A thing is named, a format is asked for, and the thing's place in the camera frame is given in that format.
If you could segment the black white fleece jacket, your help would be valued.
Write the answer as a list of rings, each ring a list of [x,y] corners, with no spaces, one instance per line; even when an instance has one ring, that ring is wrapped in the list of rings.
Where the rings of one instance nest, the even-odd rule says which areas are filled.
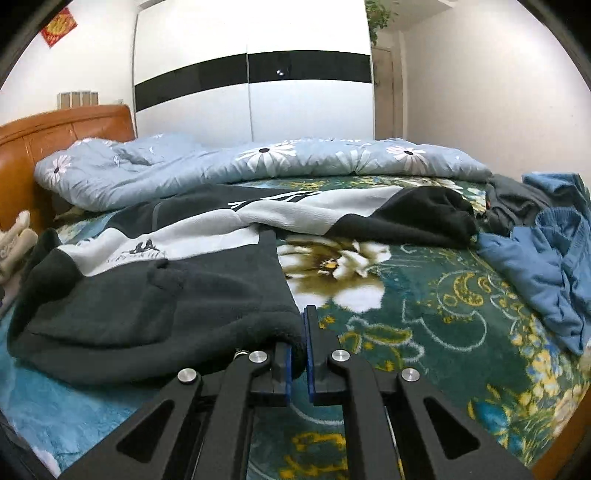
[[[44,232],[23,279],[8,352],[82,386],[221,370],[240,349],[290,346],[307,364],[294,289],[311,271],[352,306],[394,244],[465,248],[472,205],[439,186],[288,191],[205,185],[116,213],[96,237]],[[298,248],[311,240],[311,256]]]

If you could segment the blue clothes pile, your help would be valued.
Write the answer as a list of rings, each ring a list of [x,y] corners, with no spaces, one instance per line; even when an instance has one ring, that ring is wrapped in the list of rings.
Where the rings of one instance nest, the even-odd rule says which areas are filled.
[[[590,342],[590,193],[576,173],[528,173],[518,182],[553,202],[509,236],[481,229],[477,252],[515,287],[576,355]]]

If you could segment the beige folded clothes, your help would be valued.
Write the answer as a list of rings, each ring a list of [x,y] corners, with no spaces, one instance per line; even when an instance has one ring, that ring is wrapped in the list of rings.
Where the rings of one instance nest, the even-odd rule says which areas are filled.
[[[12,277],[37,241],[38,234],[30,228],[30,212],[21,211],[10,229],[1,232],[1,284],[5,284]]]

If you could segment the teal floral bed blanket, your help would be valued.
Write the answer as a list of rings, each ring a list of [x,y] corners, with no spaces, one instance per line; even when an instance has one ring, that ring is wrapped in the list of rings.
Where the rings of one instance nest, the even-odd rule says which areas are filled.
[[[438,185],[485,209],[485,186],[420,177],[328,177],[247,182],[332,190]],[[590,353],[563,350],[537,314],[475,250],[352,241],[280,240],[298,305],[318,307],[320,328],[382,371],[416,368],[538,478],[553,477],[553,443],[590,413]],[[1,411],[50,470],[61,473],[157,391],[71,389],[24,368],[6,350],[1,320]],[[254,417],[247,479],[349,479],[339,407],[308,401],[305,375],[291,403]]]

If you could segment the grey garment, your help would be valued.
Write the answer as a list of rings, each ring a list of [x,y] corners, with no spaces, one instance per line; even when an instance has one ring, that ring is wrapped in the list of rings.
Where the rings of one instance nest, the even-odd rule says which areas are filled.
[[[486,210],[480,215],[481,229],[509,236],[516,226],[532,226],[537,215],[553,206],[540,189],[503,175],[493,175],[486,184]]]

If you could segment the blue floral quilt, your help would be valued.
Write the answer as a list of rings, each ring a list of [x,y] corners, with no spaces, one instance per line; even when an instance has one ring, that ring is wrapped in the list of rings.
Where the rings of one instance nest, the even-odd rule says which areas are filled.
[[[198,185],[349,174],[484,182],[492,172],[461,150],[403,139],[301,138],[209,148],[185,134],[128,142],[84,138],[34,168],[39,186],[89,212],[121,209]]]

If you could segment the orange wooden headboard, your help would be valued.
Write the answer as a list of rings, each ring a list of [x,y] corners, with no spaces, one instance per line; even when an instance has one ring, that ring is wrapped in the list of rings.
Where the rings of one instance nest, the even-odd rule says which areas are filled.
[[[45,112],[1,127],[1,229],[18,214],[30,213],[30,227],[40,233],[53,224],[52,194],[34,179],[37,162],[75,141],[97,137],[120,142],[135,138],[126,105],[95,105]]]

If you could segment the white black wardrobe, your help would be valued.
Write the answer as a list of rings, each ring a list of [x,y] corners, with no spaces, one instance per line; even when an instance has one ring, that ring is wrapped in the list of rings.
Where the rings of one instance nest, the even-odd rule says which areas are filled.
[[[211,147],[375,135],[361,1],[162,1],[138,13],[138,134]]]

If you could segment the green hanging plant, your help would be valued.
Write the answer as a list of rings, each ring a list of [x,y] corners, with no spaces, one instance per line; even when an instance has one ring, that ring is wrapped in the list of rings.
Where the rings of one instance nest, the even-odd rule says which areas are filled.
[[[394,21],[394,18],[398,16],[398,13],[379,0],[366,0],[365,8],[370,42],[373,46],[376,46],[378,43],[378,32],[386,29]]]

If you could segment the red wall decoration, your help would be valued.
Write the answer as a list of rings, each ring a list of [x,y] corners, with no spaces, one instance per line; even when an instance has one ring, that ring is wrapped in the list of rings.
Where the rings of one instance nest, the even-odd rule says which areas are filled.
[[[77,27],[70,9],[64,7],[56,16],[41,29],[41,36],[49,48],[56,45],[62,38]]]

